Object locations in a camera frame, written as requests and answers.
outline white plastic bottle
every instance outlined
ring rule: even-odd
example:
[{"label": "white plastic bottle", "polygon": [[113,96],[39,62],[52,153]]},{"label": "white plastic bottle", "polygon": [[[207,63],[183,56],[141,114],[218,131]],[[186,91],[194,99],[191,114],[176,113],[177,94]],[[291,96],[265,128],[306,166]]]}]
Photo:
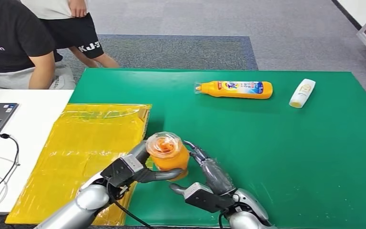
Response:
[{"label": "white plastic bottle", "polygon": [[309,98],[312,90],[315,87],[315,81],[304,79],[298,85],[297,89],[295,90],[293,97],[290,99],[290,106],[295,108],[302,108]]}]

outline robotic arm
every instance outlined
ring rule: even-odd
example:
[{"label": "robotic arm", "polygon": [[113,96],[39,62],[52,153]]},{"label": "robotic arm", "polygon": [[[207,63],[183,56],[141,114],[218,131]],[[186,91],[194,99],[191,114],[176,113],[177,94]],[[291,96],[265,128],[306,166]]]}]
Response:
[{"label": "robotic arm", "polygon": [[200,165],[206,177],[206,186],[194,183],[188,188],[170,184],[170,188],[184,197],[186,203],[215,213],[229,221],[232,229],[275,229],[266,210],[256,198],[244,189],[236,188],[232,180],[206,152],[191,142],[184,141],[192,150],[190,155]]},{"label": "robotic arm", "polygon": [[122,199],[134,181],[148,183],[176,178],[183,170],[152,171],[145,166],[149,154],[145,141],[129,154],[119,157],[107,168],[89,179],[77,197],[56,211],[34,229],[83,229],[90,226],[97,214]]},{"label": "robotic arm", "polygon": [[[232,229],[276,229],[268,221],[268,214],[246,190],[236,188],[231,178],[201,148],[184,141],[192,150],[190,155],[200,165],[206,186],[194,183],[185,188],[170,184],[170,188],[184,197],[186,203],[215,213],[220,211]],[[98,213],[124,197],[134,181],[148,183],[178,177],[180,168],[152,171],[145,166],[149,154],[145,141],[129,154],[116,159],[107,168],[89,179],[77,197],[56,211],[34,229],[83,229],[90,226]]]}]

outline black cable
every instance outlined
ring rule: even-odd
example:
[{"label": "black cable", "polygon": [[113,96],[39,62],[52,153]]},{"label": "black cable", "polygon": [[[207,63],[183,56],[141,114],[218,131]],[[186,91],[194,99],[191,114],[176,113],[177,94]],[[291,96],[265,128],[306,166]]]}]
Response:
[{"label": "black cable", "polygon": [[151,225],[147,224],[146,222],[144,222],[142,219],[136,217],[134,214],[132,214],[129,210],[127,210],[125,207],[123,207],[119,202],[117,202],[117,200],[114,199],[114,197],[110,194],[110,183],[107,182],[106,188],[107,188],[107,192],[109,193],[110,199],[111,201],[117,205],[123,212],[125,212],[127,215],[131,216],[133,219],[135,219],[136,221],[140,222],[141,224],[143,224],[144,226],[146,226],[149,229],[155,229],[154,227],[152,227]]},{"label": "black cable", "polygon": [[221,212],[220,215],[218,216],[218,224],[220,225],[220,229],[224,229],[224,227],[222,225],[222,215],[223,215],[223,213]]},{"label": "black cable", "polygon": [[4,138],[4,139],[7,139],[7,138],[10,138],[10,139],[12,139],[12,141],[14,141],[15,142],[15,144],[16,144],[16,155],[15,155],[15,160],[13,161],[13,164],[12,164],[12,166],[10,167],[10,169],[9,169],[9,171],[8,171],[8,173],[3,177],[3,179],[0,181],[0,185],[2,184],[2,182],[4,182],[5,181],[5,179],[6,179],[6,177],[10,174],[10,172],[12,171],[12,169],[13,169],[13,167],[15,167],[15,165],[17,164],[17,159],[18,159],[18,156],[19,156],[19,144],[18,144],[18,142],[15,140],[15,139],[13,139],[10,135],[8,135],[8,134],[0,134],[0,137],[1,138]]}]

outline gray carpet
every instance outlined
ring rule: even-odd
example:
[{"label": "gray carpet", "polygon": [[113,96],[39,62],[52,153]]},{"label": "gray carpet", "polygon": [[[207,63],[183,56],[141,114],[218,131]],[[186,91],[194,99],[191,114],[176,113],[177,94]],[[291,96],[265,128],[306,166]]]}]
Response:
[{"label": "gray carpet", "polygon": [[[249,37],[99,35],[104,51],[123,68],[257,70]],[[76,80],[85,65],[59,50]]]}]

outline black shorts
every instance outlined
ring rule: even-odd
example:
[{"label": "black shorts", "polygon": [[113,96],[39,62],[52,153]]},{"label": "black shorts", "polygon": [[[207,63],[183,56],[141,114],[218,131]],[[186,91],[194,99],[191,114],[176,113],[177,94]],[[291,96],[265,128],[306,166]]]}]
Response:
[{"label": "black shorts", "polygon": [[75,46],[90,59],[104,54],[90,13],[83,18],[41,21],[54,38],[57,49]]}]

